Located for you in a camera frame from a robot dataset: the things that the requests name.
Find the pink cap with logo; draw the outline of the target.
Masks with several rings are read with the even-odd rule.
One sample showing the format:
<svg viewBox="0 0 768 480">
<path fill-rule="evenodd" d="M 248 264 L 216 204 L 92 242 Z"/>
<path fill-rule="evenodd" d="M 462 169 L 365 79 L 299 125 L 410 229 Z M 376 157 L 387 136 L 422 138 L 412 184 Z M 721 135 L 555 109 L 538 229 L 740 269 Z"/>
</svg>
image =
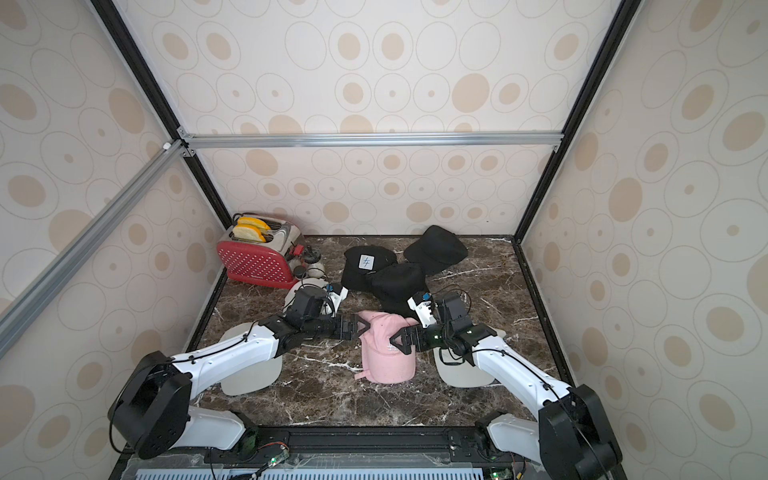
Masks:
<svg viewBox="0 0 768 480">
<path fill-rule="evenodd" d="M 412 379 L 416 372 L 415 354 L 402 353 L 390 343 L 390 338 L 401 328 L 417 322 L 386 312 L 360 311 L 358 316 L 368 322 L 370 328 L 360 336 L 362 371 L 355 379 L 378 384 L 398 384 Z"/>
</svg>

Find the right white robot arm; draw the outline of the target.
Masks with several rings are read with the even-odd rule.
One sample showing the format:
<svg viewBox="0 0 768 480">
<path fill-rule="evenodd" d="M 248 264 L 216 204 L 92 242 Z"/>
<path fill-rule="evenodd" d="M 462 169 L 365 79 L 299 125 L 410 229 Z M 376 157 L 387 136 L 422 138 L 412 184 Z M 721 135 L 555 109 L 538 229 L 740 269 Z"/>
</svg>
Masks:
<svg viewBox="0 0 768 480">
<path fill-rule="evenodd" d="M 540 465 L 552 479 L 606 479 L 623 453 L 597 393 L 544 373 L 497 331 L 474 322 L 460 293 L 408 299 L 418 320 L 390 339 L 402 353 L 446 349 L 503 385 L 533 415 L 501 414 L 484 426 L 493 447 Z"/>
</svg>

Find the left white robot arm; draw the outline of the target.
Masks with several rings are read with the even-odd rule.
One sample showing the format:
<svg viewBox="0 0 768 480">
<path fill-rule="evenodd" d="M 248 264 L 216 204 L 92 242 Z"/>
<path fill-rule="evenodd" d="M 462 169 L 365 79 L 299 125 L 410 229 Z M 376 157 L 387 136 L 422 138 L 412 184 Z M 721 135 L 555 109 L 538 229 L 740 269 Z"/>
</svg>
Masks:
<svg viewBox="0 0 768 480">
<path fill-rule="evenodd" d="M 283 311 L 251 323 L 238 337 L 175 356 L 145 355 L 108 410 L 109 430 L 133 454 L 152 459 L 176 448 L 248 455 L 256 428 L 244 415 L 192 406 L 212 385 L 276 359 L 306 340 L 358 339 L 370 328 L 357 314 L 342 314 L 343 294 L 316 286 L 296 291 Z"/>
</svg>

